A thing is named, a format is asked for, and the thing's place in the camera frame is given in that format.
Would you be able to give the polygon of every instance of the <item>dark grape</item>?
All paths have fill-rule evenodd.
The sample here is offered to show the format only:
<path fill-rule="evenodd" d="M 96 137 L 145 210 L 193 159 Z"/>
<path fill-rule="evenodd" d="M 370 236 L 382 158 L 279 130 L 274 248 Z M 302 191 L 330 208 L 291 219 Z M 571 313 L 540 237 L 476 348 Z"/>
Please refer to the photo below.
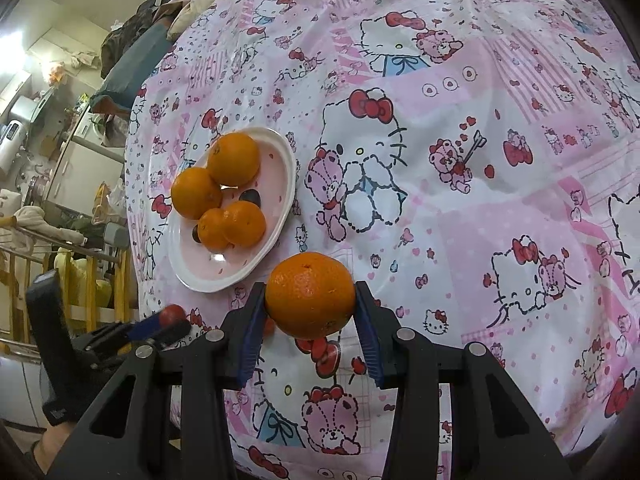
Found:
<path fill-rule="evenodd" d="M 238 197 L 238 200 L 252 202 L 258 207 L 260 207 L 260 204 L 262 203 L 262 201 L 260 200 L 260 193 L 258 193 L 255 189 L 244 190 Z"/>

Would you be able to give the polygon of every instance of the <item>plastic bag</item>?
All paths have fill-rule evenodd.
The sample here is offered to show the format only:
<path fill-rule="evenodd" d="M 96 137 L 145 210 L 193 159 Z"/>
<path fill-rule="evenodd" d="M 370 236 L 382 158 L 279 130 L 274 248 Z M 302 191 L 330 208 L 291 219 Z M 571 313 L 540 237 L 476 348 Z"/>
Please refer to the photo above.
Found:
<path fill-rule="evenodd" d="M 94 211 L 91 223 L 106 224 L 117 222 L 124 224 L 127 219 L 127 204 L 124 196 L 124 183 L 121 178 L 113 188 L 109 188 L 104 182 L 100 184 L 98 193 L 95 194 Z"/>
<path fill-rule="evenodd" d="M 107 195 L 110 210 L 121 218 L 127 217 L 127 201 L 124 193 L 124 182 L 119 178 L 116 187 Z"/>

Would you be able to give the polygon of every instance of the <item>kitchen appliance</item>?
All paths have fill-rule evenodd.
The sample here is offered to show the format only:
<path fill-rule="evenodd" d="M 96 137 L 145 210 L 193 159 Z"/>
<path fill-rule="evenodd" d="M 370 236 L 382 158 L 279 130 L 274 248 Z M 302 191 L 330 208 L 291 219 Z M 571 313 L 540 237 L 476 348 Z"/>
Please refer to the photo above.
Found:
<path fill-rule="evenodd" d="M 5 180 L 20 146 L 27 138 L 27 128 L 20 121 L 0 126 L 0 180 Z"/>

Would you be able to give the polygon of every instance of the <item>stuffed toy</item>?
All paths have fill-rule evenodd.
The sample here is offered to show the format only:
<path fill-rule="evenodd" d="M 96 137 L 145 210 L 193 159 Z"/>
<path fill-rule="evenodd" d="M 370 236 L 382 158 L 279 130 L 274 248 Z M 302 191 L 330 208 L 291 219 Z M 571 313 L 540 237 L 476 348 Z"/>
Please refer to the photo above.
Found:
<path fill-rule="evenodd" d="M 21 203 L 22 197 L 19 193 L 0 189 L 0 228 L 11 231 L 12 244 L 16 251 L 31 254 L 34 245 L 33 238 L 16 230 L 16 226 L 56 238 L 62 242 L 71 242 L 80 246 L 86 243 L 86 238 L 82 233 L 53 227 L 45 221 L 44 211 L 41 208 L 34 205 L 20 207 Z"/>

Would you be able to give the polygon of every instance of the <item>hello kitty print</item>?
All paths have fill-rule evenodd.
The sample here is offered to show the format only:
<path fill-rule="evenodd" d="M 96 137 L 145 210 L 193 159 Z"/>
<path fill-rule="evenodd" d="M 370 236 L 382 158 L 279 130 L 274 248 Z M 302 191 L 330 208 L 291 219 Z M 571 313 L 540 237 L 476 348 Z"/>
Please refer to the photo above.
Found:
<path fill-rule="evenodd" d="M 241 283 L 187 290 L 168 259 L 171 184 L 249 125 L 294 152 L 290 215 Z M 638 380 L 638 128 L 640 71 L 598 0 L 216 0 L 130 118 L 140 309 L 184 306 L 188 344 L 284 258 L 319 251 L 403 326 L 484 343 L 562 452 L 581 450 Z M 396 393 L 368 377 L 353 322 L 312 341 L 276 328 L 225 411 L 245 472 L 370 480 Z M 446 479 L 446 384 L 438 420 Z"/>

